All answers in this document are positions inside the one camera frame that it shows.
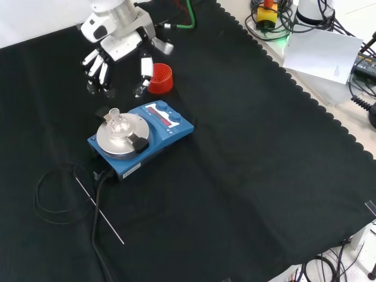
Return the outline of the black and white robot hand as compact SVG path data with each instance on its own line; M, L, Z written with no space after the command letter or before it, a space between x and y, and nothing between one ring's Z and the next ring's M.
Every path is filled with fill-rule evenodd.
M153 60L146 45L155 36L153 21L146 11L137 8L135 14L124 17L114 11L92 13L81 26L85 38L99 46L81 62L87 77L88 92L110 91L110 66L140 49L141 81L134 93L141 97L153 76Z

